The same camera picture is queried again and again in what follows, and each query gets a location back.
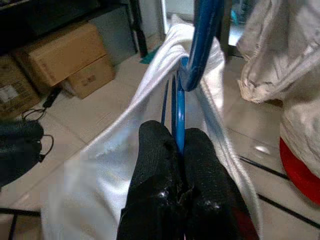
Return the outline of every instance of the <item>red object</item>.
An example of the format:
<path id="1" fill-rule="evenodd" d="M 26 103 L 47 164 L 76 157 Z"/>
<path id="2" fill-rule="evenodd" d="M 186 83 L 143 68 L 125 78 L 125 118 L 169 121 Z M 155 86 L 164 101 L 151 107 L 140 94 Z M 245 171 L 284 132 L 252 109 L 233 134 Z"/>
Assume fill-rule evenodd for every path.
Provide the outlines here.
<path id="1" fill-rule="evenodd" d="M 320 205 L 320 178 L 296 158 L 281 138 L 280 156 L 284 169 L 293 184 L 311 201 Z"/>

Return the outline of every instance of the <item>cardboard box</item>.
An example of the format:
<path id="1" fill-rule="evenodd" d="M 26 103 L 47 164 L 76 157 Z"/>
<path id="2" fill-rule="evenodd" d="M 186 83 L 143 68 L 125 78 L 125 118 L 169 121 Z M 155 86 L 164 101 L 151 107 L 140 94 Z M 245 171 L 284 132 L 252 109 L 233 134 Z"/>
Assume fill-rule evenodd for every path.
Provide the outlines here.
<path id="1" fill-rule="evenodd" d="M 97 28 L 92 24 L 72 25 L 14 55 L 35 85 L 54 86 L 106 54 Z"/>
<path id="2" fill-rule="evenodd" d="M 38 104 L 40 99 L 14 59 L 0 57 L 0 119 L 12 119 Z"/>
<path id="3" fill-rule="evenodd" d="M 107 55 L 94 61 L 61 83 L 62 87 L 81 99 L 101 88 L 115 77 Z"/>

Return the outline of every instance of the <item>white sack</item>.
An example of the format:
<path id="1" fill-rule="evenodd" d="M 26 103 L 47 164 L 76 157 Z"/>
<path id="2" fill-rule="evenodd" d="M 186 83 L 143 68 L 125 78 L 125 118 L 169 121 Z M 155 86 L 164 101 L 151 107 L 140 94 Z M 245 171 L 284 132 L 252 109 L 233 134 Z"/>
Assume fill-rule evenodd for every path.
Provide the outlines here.
<path id="1" fill-rule="evenodd" d="M 179 59 L 188 55 L 184 47 L 190 48 L 193 32 L 190 25 L 173 25 L 127 110 L 65 163 L 64 177 L 51 188 L 42 209 L 47 240 L 116 239 L 138 156 L 139 127 L 145 121 L 161 119 L 167 79 L 171 79 Z M 215 39 L 199 86 L 185 94 L 186 128 L 199 128 L 209 135 L 219 160 L 239 187 L 257 232 L 261 233 L 257 195 L 222 125 L 224 65 L 224 55 Z M 170 123 L 170 109 L 166 117 Z"/>
<path id="2" fill-rule="evenodd" d="M 242 97 L 283 101 L 280 135 L 320 178 L 320 1 L 261 0 L 237 47 Z"/>

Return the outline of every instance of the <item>blue metal frame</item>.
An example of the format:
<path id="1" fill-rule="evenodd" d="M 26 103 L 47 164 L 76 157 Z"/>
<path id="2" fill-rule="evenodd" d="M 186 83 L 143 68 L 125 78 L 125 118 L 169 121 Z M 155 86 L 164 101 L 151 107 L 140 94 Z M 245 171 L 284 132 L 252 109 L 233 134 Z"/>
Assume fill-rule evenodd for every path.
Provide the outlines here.
<path id="1" fill-rule="evenodd" d="M 200 0 L 190 55 L 181 58 L 178 67 L 177 90 L 172 81 L 171 129 L 181 154 L 185 145 L 185 91 L 195 89 L 202 78 L 223 9 L 224 0 Z"/>

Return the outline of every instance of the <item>tile floor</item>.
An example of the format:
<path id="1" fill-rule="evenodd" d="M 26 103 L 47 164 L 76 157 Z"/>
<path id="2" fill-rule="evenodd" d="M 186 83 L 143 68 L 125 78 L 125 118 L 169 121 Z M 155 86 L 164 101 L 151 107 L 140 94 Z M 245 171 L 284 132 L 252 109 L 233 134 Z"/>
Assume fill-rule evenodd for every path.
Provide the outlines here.
<path id="1" fill-rule="evenodd" d="M 135 55 L 116 66 L 115 79 L 83 100 L 60 94 L 40 121 L 55 145 L 45 161 L 2 188 L 0 206 L 38 210 L 47 186 L 63 174 L 63 162 L 86 146 L 123 111 L 134 95 L 148 65 Z M 245 61 L 233 57 L 224 74 L 224 122 L 236 152 L 265 167 L 285 174 L 279 155 L 282 109 L 268 103 L 254 104 L 241 98 L 236 80 Z M 50 140 L 43 141 L 44 148 Z M 320 224 L 320 208 L 306 199 L 286 179 L 243 163 L 259 194 Z M 319 229 L 283 210 L 261 202 L 265 240 L 318 240 Z M 12 217 L 1 216 L 1 239 L 7 239 Z M 14 239 L 42 239 L 40 219 L 19 217 Z"/>

